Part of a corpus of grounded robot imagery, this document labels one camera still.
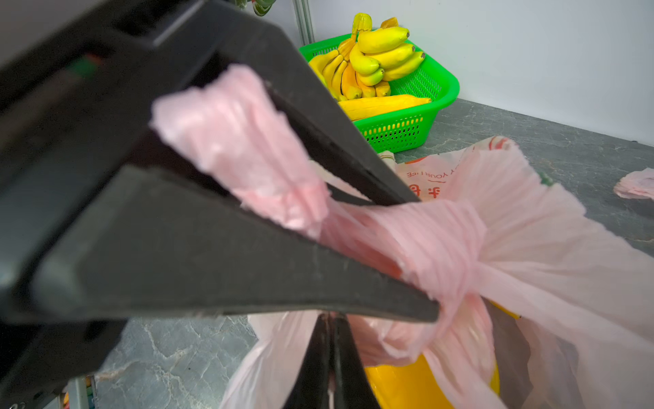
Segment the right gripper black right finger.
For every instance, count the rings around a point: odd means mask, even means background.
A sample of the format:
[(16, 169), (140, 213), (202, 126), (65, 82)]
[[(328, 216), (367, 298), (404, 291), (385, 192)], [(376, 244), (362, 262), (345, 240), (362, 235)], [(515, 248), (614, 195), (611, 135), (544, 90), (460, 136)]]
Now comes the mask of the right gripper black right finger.
[(366, 377), (351, 325), (346, 315), (332, 318), (332, 368), (336, 409), (380, 409)]

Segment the printed pink plastic bag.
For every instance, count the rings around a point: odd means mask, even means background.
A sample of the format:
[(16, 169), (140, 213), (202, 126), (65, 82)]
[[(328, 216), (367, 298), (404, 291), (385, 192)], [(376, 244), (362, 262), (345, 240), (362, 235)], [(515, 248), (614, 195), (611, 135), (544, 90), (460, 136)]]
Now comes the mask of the printed pink plastic bag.
[(653, 260), (546, 185), (510, 140), (456, 151), (436, 198), (354, 206), (330, 196), (262, 80), (233, 65), (154, 102), (164, 143), (242, 206), (425, 291), (434, 324), (354, 315), (366, 366), (422, 363), (456, 408), (499, 408), (492, 301), (518, 315), (531, 355), (527, 408), (653, 405)]

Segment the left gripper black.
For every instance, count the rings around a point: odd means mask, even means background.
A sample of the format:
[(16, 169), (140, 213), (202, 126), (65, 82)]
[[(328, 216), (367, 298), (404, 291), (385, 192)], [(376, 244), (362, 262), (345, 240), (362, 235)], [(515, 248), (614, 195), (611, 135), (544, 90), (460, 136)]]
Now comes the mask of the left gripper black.
[(115, 1), (3, 75), (24, 86), (1, 117), (1, 404), (29, 407), (100, 367), (130, 318), (56, 320), (30, 281), (56, 242), (126, 166), (190, 181), (148, 127), (153, 101), (211, 57), (209, 1)]

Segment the plain pink plastic bag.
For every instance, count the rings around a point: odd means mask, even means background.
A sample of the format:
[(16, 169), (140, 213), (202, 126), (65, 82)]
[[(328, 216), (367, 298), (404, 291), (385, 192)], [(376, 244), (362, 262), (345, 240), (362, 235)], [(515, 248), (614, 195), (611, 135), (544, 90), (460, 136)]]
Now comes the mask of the plain pink plastic bag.
[(629, 173), (615, 185), (613, 191), (623, 199), (654, 200), (654, 170), (646, 168)]

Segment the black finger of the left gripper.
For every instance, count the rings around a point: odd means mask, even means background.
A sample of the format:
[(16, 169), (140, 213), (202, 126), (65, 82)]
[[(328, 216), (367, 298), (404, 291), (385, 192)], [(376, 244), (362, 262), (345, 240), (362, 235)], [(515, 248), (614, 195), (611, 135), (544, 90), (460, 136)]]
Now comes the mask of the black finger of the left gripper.
[(236, 202), (159, 171), (122, 168), (30, 281), (56, 320), (320, 309), (433, 322), (439, 305)]
[(193, 85), (207, 85), (236, 63), (252, 68), (313, 160), (375, 204), (417, 201), (376, 156), (279, 27), (226, 1), (209, 1), (200, 14), (214, 22), (209, 37), (216, 45)]

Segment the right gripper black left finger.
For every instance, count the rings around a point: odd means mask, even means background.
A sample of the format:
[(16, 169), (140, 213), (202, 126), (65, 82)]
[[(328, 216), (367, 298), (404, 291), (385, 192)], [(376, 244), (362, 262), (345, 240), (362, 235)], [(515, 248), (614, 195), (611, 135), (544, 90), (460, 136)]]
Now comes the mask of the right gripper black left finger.
[(330, 320), (329, 314), (321, 314), (316, 320), (296, 383), (283, 405), (284, 409), (329, 407), (332, 350)]

